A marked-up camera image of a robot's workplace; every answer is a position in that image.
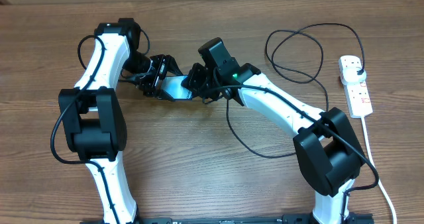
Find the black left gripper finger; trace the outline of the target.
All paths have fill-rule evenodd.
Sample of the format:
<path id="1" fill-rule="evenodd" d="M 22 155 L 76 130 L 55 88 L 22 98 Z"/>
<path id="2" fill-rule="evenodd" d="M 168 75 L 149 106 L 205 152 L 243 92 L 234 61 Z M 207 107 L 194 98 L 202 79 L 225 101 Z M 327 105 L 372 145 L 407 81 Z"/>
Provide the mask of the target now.
<path id="1" fill-rule="evenodd" d="M 156 98 L 166 101 L 175 101 L 174 97 L 170 94 L 172 88 L 168 85 L 161 85 L 156 92 Z"/>
<path id="2" fill-rule="evenodd" d="M 170 73 L 172 73 L 173 75 L 176 75 L 176 76 L 182 76 L 183 75 L 183 73 L 179 69 L 178 64 L 177 64 L 174 57 L 172 57 L 171 55 L 166 55 L 165 61 L 166 61 L 166 67 L 167 67 L 168 72 L 170 72 Z"/>

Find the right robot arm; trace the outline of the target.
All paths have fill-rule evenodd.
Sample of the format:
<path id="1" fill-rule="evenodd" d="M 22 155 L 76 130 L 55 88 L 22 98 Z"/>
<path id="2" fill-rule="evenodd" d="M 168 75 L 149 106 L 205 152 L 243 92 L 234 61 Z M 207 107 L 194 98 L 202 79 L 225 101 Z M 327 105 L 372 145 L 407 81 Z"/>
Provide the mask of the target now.
<path id="1" fill-rule="evenodd" d="M 204 63 L 195 63 L 182 85 L 195 97 L 233 99 L 277 124 L 293 140 L 301 174 L 315 190 L 311 222 L 356 223 L 348 197 L 364 152 L 346 114 L 307 105 L 252 64 L 239 65 L 219 37 L 198 52 Z"/>

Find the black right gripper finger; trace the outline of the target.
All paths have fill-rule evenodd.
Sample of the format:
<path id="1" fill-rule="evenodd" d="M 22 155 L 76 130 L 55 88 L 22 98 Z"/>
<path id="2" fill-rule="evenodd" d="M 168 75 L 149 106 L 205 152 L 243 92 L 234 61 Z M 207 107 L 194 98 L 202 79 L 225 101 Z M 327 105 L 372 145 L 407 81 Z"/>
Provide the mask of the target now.
<path id="1" fill-rule="evenodd" d="M 183 79 L 182 86 L 187 89 L 198 89 L 201 85 L 201 66 L 193 66 Z"/>
<path id="2" fill-rule="evenodd" d="M 185 87 L 188 90 L 188 95 L 186 99 L 192 100 L 193 98 L 200 97 L 203 101 L 207 99 L 207 96 L 204 94 L 202 89 L 193 88 L 189 85 Z"/>

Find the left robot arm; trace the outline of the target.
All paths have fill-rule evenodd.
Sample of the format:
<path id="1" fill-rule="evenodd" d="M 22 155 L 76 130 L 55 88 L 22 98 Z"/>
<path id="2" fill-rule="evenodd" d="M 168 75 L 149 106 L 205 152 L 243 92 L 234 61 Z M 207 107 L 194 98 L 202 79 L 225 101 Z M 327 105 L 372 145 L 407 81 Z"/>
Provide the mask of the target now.
<path id="1" fill-rule="evenodd" d="M 72 89 L 58 96 L 60 116 L 50 148 L 55 159 L 55 136 L 63 126 L 68 148 L 78 155 L 75 164 L 91 172 L 101 203 L 101 223 L 140 223 L 138 205 L 131 195 L 123 165 L 127 126 L 116 94 L 118 83 L 138 86 L 147 97 L 176 101 L 187 93 L 170 86 L 167 72 L 181 75 L 169 55 L 148 57 L 138 51 L 144 31 L 132 18 L 101 23 L 91 34 L 95 48 L 85 72 Z"/>

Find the Samsung Galaxy smartphone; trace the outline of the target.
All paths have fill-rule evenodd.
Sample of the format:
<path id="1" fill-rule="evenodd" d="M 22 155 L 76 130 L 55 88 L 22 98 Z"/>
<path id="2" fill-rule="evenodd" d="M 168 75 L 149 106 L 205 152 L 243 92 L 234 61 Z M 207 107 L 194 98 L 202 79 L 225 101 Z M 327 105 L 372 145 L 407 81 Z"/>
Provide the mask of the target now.
<path id="1" fill-rule="evenodd" d="M 161 85 L 162 91 L 173 100 L 192 100 L 192 92 L 182 86 L 182 82 L 187 76 L 169 76 L 164 79 Z"/>

